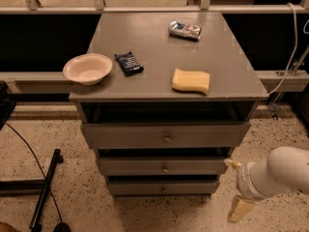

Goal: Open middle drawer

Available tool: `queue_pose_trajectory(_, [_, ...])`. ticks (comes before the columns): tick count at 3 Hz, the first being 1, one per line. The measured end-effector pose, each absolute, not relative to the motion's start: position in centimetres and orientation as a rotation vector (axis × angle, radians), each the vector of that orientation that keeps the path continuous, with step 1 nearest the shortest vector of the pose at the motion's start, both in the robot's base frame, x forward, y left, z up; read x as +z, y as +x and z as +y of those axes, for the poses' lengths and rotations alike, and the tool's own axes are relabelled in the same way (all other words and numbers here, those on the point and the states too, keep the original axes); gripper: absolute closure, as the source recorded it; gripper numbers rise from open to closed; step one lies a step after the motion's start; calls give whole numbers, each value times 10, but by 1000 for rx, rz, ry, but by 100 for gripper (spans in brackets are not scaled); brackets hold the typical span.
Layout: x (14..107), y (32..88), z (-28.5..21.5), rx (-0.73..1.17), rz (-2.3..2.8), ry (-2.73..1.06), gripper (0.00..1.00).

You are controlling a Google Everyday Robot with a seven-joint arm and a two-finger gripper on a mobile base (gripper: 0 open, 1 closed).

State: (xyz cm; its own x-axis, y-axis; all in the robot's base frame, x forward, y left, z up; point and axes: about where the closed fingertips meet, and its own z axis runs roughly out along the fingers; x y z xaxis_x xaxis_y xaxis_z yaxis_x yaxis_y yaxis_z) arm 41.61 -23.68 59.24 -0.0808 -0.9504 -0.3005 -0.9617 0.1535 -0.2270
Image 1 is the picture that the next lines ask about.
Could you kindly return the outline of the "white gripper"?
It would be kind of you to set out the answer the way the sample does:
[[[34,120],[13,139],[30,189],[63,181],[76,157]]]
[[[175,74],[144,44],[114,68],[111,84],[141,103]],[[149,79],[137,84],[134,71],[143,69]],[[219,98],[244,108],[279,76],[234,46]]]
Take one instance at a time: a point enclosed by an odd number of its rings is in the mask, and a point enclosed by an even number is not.
[[[225,159],[225,162],[237,170],[237,188],[243,196],[234,196],[228,215],[229,222],[237,223],[254,209],[255,203],[253,201],[262,201],[267,197],[254,187],[251,180],[250,172],[254,162],[242,164],[233,159]]]

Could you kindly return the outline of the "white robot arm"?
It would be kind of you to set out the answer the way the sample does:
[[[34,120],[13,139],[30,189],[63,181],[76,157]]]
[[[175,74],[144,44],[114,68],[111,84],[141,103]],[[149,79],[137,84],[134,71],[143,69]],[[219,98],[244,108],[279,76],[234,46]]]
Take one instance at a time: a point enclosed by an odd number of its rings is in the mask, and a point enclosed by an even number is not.
[[[228,160],[236,170],[235,195],[228,221],[237,223],[249,214],[255,203],[278,194],[309,194],[309,152],[296,147],[278,147],[259,161],[240,163]]]

